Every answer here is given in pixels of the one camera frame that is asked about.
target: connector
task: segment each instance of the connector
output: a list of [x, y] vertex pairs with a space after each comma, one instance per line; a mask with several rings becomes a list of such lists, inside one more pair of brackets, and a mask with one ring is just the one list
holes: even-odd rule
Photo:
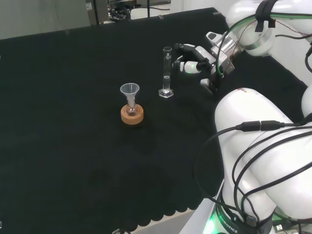
[[261, 129], [261, 122], [260, 121], [250, 121], [250, 122], [243, 122], [236, 126], [237, 130], [243, 132], [256, 132], [260, 131]]
[[275, 120], [269, 121], [250, 121], [243, 122], [242, 124], [237, 125], [237, 130], [243, 132], [256, 132], [256, 131], [274, 131], [283, 127], [286, 127], [285, 123], [281, 123]]
[[285, 123], [281, 123], [275, 120], [261, 122], [261, 131], [274, 131], [283, 127], [285, 127]]

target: black table surface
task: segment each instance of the black table surface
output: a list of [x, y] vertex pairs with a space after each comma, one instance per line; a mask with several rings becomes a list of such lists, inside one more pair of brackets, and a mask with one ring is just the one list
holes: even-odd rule
[[[214, 110], [233, 89], [254, 88], [293, 121], [306, 86], [271, 57], [243, 53], [216, 97], [202, 75], [162, 87], [162, 48], [202, 45], [225, 19], [203, 9], [0, 41], [0, 233], [133, 231], [203, 199], [192, 164], [215, 132]], [[121, 85], [140, 85], [140, 126], [121, 122]], [[205, 149], [200, 182], [215, 195], [223, 177], [218, 145]]]

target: glass cylinder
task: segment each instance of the glass cylinder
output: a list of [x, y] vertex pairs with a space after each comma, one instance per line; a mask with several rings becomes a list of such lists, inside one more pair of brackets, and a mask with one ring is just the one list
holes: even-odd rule
[[170, 76], [171, 76], [171, 53], [172, 48], [169, 46], [166, 46], [163, 49], [164, 52], [164, 73], [163, 73], [163, 85], [162, 89], [159, 90], [159, 96], [164, 98], [169, 98], [173, 96], [174, 92], [172, 89], [170, 89]]

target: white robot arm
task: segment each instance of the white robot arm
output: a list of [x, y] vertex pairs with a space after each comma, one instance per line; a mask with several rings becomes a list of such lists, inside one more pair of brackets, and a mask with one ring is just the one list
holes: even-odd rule
[[[175, 63], [175, 66], [180, 71], [188, 73], [209, 71], [211, 77], [202, 80], [201, 85], [213, 93], [217, 91], [220, 85], [219, 80], [223, 79], [223, 75], [230, 73], [234, 69], [232, 64], [233, 56], [240, 54], [243, 50], [246, 50], [252, 56], [268, 55], [268, 52], [274, 45], [274, 28], [270, 28], [266, 21], [263, 25], [263, 30], [255, 32], [258, 22], [254, 15], [261, 4], [259, 0], [241, 0], [235, 3], [229, 10], [226, 18], [232, 31], [223, 36], [212, 32], [208, 33], [207, 38], [213, 44], [209, 52], [202, 47], [178, 44], [176, 50], [182, 56]], [[302, 33], [302, 36], [312, 34], [312, 1], [278, 0], [271, 9], [271, 19], [288, 23], [295, 30]], [[306, 40], [311, 43], [312, 37], [306, 37]], [[195, 61], [189, 62], [187, 61], [188, 58], [184, 58], [183, 50], [185, 46], [190, 46], [188, 49], [192, 50], [192, 54], [197, 54]], [[312, 113], [312, 86], [306, 90], [303, 96], [302, 111], [305, 117]], [[242, 122], [258, 120], [276, 120], [292, 123], [267, 98], [255, 90], [246, 88], [229, 93], [218, 104], [215, 111], [217, 131], [237, 126]], [[312, 123], [308, 123], [305, 126], [312, 126]], [[281, 130], [248, 133], [233, 131], [219, 136], [225, 175], [222, 195], [226, 204], [235, 206], [232, 169], [237, 158], [252, 144], [279, 131]], [[237, 179], [243, 167], [266, 147], [280, 140], [304, 134], [308, 131], [309, 129], [298, 129], [285, 132], [254, 147], [239, 161], [234, 174], [235, 179]], [[243, 175], [239, 187], [244, 193], [247, 193], [287, 176], [311, 162], [312, 136], [290, 141], [265, 152], [255, 161]], [[237, 198], [240, 205], [242, 199], [240, 192], [238, 192]], [[292, 218], [312, 218], [312, 169], [305, 170], [280, 184], [255, 193], [249, 196], [249, 199], [259, 216], [258, 222], [269, 218], [276, 206]], [[255, 217], [255, 213], [247, 201], [244, 202], [244, 206], [245, 212]], [[242, 219], [237, 212], [233, 213]], [[215, 226], [222, 233], [230, 233], [224, 228], [224, 225], [228, 226], [224, 222], [222, 219], [222, 221], [215, 223]]]

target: hexagonal base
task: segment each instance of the hexagonal base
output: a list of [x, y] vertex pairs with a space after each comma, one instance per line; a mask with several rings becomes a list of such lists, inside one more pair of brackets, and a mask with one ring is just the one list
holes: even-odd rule
[[170, 98], [171, 96], [174, 95], [174, 91], [172, 89], [160, 89], [158, 93], [159, 96], [163, 98]]

